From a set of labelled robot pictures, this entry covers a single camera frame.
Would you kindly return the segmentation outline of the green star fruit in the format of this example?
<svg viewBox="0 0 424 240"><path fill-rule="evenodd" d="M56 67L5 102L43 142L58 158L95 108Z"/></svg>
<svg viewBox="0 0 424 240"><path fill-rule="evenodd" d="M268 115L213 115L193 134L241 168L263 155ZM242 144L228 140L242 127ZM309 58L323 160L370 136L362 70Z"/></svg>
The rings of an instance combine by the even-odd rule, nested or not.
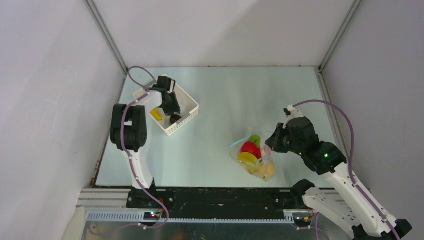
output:
<svg viewBox="0 0 424 240"><path fill-rule="evenodd" d="M258 148L261 146L261 137L257 134L252 135L248 141L254 143Z"/></svg>

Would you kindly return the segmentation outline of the clear zip bag blue zipper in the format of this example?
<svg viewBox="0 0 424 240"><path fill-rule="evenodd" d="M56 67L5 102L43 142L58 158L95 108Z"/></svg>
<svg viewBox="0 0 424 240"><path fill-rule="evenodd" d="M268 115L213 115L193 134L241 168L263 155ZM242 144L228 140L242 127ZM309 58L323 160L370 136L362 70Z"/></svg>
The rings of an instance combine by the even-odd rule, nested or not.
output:
<svg viewBox="0 0 424 240"><path fill-rule="evenodd" d="M259 127L249 127L244 137L229 147L230 157L248 174L264 182L270 181L276 173L273 152L265 144L269 131Z"/></svg>

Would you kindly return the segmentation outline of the red round fruit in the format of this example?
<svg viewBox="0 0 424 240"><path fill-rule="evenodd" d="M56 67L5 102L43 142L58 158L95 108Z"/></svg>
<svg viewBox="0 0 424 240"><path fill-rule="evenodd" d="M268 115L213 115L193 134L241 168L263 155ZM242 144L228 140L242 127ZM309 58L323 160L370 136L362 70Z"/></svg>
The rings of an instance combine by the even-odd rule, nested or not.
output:
<svg viewBox="0 0 424 240"><path fill-rule="evenodd" d="M241 153L249 153L255 156L256 150L257 150L257 146L249 141L246 141L243 146L240 149Z"/></svg>

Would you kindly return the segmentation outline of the yellow green fruit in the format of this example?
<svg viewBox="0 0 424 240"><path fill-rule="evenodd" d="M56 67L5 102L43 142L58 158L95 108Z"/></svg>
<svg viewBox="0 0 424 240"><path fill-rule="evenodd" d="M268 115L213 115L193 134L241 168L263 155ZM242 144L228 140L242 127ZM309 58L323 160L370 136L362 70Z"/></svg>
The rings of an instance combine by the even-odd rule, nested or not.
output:
<svg viewBox="0 0 424 240"><path fill-rule="evenodd" d="M258 163L258 159L250 154L250 153L240 153L237 156L237 160L239 161L239 163L246 165L248 167L256 167L257 163Z"/></svg>

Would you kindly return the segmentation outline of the dark purple fruit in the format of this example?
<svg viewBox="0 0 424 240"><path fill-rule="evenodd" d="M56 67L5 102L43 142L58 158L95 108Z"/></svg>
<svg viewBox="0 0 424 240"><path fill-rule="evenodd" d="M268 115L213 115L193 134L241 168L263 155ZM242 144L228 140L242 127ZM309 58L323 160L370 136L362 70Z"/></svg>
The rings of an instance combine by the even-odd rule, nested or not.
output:
<svg viewBox="0 0 424 240"><path fill-rule="evenodd" d="M170 118L169 118L169 123L170 125L175 124L177 121L179 121L182 118L182 116L180 114L173 114Z"/></svg>

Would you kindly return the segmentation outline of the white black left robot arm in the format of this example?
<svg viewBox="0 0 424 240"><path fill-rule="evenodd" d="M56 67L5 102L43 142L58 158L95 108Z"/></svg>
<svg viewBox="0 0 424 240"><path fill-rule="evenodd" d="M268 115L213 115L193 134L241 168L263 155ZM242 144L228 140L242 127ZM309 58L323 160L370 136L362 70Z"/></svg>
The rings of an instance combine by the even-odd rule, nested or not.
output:
<svg viewBox="0 0 424 240"><path fill-rule="evenodd" d="M133 175L132 186L145 189L138 198L145 208L153 208L158 202L158 194L149 189L154 178L147 158L141 154L148 138L147 115L159 108L171 120L178 121L182 118L175 86L174 79L159 76L157 83L141 97L128 104L115 104L112 108L110 141L126 154Z"/></svg>

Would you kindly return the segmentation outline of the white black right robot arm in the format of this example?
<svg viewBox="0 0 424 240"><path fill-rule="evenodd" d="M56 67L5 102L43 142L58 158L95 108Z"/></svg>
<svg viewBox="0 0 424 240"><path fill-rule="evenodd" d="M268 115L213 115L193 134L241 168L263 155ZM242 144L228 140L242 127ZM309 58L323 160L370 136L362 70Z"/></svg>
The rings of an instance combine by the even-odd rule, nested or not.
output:
<svg viewBox="0 0 424 240"><path fill-rule="evenodd" d="M398 219L384 209L365 188L339 148L322 141L307 117L278 123L265 144L276 153L294 153L317 175L324 178L345 201L340 204L307 179L290 188L291 204L311 208L338 225L353 240L400 240L411 230L406 219Z"/></svg>

